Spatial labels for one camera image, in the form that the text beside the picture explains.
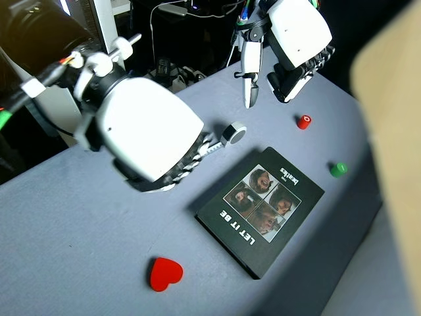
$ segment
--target beige object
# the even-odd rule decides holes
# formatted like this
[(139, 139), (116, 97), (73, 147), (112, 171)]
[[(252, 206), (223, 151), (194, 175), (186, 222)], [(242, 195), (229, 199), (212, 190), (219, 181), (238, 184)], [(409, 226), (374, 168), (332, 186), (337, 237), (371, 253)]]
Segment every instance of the beige object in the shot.
[(421, 313), (421, 1), (358, 56), (354, 91), (371, 131), (382, 190)]

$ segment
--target red heart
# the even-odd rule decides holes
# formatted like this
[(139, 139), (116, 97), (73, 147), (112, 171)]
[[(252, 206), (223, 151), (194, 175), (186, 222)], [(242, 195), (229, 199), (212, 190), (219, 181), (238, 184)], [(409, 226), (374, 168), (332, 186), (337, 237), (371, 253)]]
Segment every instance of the red heart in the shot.
[(170, 283), (177, 283), (182, 279), (183, 268), (177, 262), (166, 258), (157, 258), (153, 263), (151, 286), (157, 292), (165, 291)]

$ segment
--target table surface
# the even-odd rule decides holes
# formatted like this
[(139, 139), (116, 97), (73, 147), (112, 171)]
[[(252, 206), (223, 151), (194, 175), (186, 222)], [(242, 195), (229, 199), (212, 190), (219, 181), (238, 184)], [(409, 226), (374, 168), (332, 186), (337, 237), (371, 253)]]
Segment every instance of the table surface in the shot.
[[(256, 306), (335, 211), (368, 147), (357, 102), (322, 76), (289, 104), (277, 102), (265, 80), (275, 63), (265, 49), (259, 98), (249, 110), (233, 76), (239, 63), (178, 94), (209, 130), (239, 120), (248, 131), (169, 192), (131, 189), (111, 166), (111, 155), (79, 146), (0, 186), (0, 314), (246, 315)], [(306, 130), (295, 123), (303, 114), (312, 117)], [(227, 172), (268, 146), (325, 194), (264, 278), (253, 280), (194, 215)], [(336, 179), (328, 163), (338, 161), (349, 172)], [(147, 270), (161, 256), (179, 262), (184, 277), (156, 293)]]

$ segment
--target red cap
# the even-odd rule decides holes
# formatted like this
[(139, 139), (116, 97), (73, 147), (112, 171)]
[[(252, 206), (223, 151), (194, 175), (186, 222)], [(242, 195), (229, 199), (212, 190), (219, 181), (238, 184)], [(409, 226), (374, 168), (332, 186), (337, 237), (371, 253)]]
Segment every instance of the red cap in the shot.
[(298, 121), (297, 126), (300, 129), (305, 130), (307, 127), (309, 127), (310, 123), (311, 123), (311, 117), (309, 117), (308, 115), (303, 115)]

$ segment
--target book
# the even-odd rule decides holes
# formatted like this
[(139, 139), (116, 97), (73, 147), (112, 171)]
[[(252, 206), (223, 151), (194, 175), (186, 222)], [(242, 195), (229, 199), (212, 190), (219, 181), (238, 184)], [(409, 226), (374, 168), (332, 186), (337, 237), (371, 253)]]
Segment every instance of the book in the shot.
[(253, 278), (262, 278), (324, 190), (271, 147), (243, 170), (196, 218)]

